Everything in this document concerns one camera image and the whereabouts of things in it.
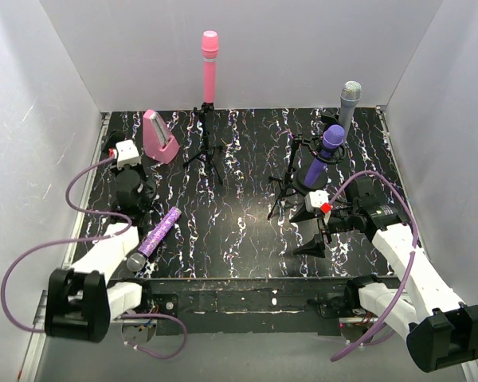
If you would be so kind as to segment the purple matte microphone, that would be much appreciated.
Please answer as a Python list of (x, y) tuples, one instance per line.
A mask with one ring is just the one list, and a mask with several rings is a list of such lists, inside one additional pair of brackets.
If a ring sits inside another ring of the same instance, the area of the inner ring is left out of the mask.
[(311, 163), (304, 179), (304, 185), (313, 187), (321, 173), (327, 167), (326, 160), (332, 158), (335, 152), (343, 144), (345, 130), (339, 124), (329, 126), (323, 133), (321, 140), (322, 149)]

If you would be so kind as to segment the black round-base clip stand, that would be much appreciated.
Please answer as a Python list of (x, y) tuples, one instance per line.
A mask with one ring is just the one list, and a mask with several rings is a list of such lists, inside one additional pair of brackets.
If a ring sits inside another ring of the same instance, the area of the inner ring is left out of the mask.
[(344, 129), (339, 124), (338, 112), (324, 109), (320, 112), (322, 133), (308, 143), (313, 159), (296, 171), (296, 184), (304, 192), (323, 189), (327, 184), (327, 168), (335, 166), (341, 156)]

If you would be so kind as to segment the silver grey microphone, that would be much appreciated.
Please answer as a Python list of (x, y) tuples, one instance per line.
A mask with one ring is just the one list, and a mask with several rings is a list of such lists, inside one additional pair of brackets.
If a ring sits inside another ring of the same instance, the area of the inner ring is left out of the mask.
[(347, 81), (340, 94), (339, 125), (348, 132), (355, 108), (362, 96), (362, 86), (357, 81)]

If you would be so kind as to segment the purple glitter microphone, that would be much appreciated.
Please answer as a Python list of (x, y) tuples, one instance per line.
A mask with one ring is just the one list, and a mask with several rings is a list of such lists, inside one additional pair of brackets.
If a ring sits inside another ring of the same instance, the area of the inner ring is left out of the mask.
[(137, 247), (136, 252), (127, 259), (126, 266), (131, 272), (138, 272), (143, 269), (147, 261), (163, 241), (165, 236), (175, 225), (182, 211), (177, 207), (172, 207), (168, 213), (155, 225), (152, 231), (143, 239)]

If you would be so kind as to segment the pink microphone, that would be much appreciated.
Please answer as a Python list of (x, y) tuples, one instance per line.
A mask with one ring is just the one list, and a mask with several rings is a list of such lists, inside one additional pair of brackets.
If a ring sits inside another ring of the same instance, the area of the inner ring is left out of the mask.
[(203, 57), (203, 101), (214, 103), (216, 88), (216, 59), (219, 51), (219, 37), (216, 31), (206, 30), (202, 34)]

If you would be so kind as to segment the black left-edge clip stand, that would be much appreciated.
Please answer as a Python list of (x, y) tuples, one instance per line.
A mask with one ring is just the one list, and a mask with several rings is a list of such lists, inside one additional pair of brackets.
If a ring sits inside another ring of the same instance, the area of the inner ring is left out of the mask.
[(104, 141), (104, 144), (102, 146), (102, 154), (103, 155), (109, 155), (110, 150), (114, 150), (116, 148), (116, 144), (118, 142), (122, 142), (125, 139), (125, 135), (122, 131), (111, 131), (110, 134), (107, 136), (107, 138)]

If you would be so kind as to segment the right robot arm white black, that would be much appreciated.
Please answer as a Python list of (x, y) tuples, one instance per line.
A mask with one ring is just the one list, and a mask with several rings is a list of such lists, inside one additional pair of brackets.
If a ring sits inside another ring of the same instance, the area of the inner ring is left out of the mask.
[(309, 192), (293, 223), (317, 218), (320, 232), (297, 253), (322, 257), (332, 235), (358, 231), (366, 236), (399, 278), (389, 288), (379, 277), (365, 275), (347, 282), (344, 303), (350, 310), (365, 310), (376, 322), (356, 341), (331, 357), (343, 359), (359, 346), (373, 345), (372, 337), (389, 326), (405, 340), (414, 364), (423, 372), (478, 359), (478, 305), (467, 305), (440, 277), (423, 248), (417, 224), (408, 206), (383, 205), (374, 194), (371, 177), (377, 172), (355, 173), (340, 187), (347, 201), (334, 207), (337, 197), (323, 190)]

